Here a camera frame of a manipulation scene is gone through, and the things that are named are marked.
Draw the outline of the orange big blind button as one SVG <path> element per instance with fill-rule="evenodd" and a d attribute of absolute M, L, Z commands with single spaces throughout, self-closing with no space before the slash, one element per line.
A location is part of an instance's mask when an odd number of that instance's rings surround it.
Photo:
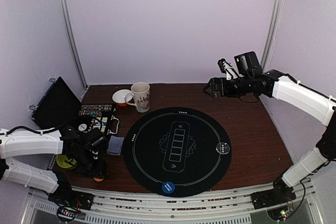
<path fill-rule="evenodd" d="M 102 182 L 104 180 L 104 178 L 98 178 L 98 177 L 94 177 L 93 179 L 97 182 Z"/>

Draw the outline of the blue small blind button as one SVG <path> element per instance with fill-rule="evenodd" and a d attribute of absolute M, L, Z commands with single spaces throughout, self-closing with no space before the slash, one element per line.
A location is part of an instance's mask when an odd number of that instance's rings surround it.
<path fill-rule="evenodd" d="M 172 182 L 164 182 L 162 184 L 162 191 L 166 195 L 170 195 L 175 191 L 175 185 Z"/>

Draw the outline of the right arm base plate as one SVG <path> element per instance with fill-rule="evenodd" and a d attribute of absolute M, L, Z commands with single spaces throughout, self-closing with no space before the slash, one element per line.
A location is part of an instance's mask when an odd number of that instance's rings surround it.
<path fill-rule="evenodd" d="M 275 189 L 258 191 L 251 194 L 251 200 L 254 209 L 268 208 L 279 204 L 284 204 L 288 199 L 295 200 L 296 194 L 289 190 L 285 193 L 276 191 Z"/>

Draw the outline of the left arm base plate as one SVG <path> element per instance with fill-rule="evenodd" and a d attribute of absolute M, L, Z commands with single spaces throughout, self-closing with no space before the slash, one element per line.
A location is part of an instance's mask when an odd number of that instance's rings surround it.
<path fill-rule="evenodd" d="M 90 210 L 94 195 L 80 191 L 73 191 L 69 196 L 48 194 L 48 199 L 57 205 L 71 207 L 76 210 Z"/>

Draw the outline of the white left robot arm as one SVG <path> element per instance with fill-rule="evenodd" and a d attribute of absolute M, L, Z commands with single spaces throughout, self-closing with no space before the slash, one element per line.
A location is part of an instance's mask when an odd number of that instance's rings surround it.
<path fill-rule="evenodd" d="M 15 182 L 46 192 L 49 197 L 71 205 L 76 194 L 63 173 L 43 170 L 22 163 L 16 156 L 66 155 L 77 162 L 79 171 L 89 177 L 104 178 L 106 163 L 101 157 L 108 140 L 99 129 L 80 132 L 72 126 L 32 130 L 17 126 L 1 130 L 1 180 Z"/>

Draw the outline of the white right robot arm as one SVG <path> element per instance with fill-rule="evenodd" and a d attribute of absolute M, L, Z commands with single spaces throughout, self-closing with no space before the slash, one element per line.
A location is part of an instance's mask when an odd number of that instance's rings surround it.
<path fill-rule="evenodd" d="M 253 51 L 235 56 L 234 63 L 232 66 L 224 58 L 217 62 L 224 77 L 211 78 L 203 89 L 205 94 L 238 99 L 247 94 L 255 98 L 263 95 L 270 105 L 282 103 L 289 114 L 278 119 L 283 136 L 317 137 L 315 141 L 308 138 L 312 149 L 305 147 L 302 157 L 274 181 L 269 199 L 279 204 L 295 185 L 335 161 L 335 98 L 302 84 L 288 73 L 264 71 Z"/>

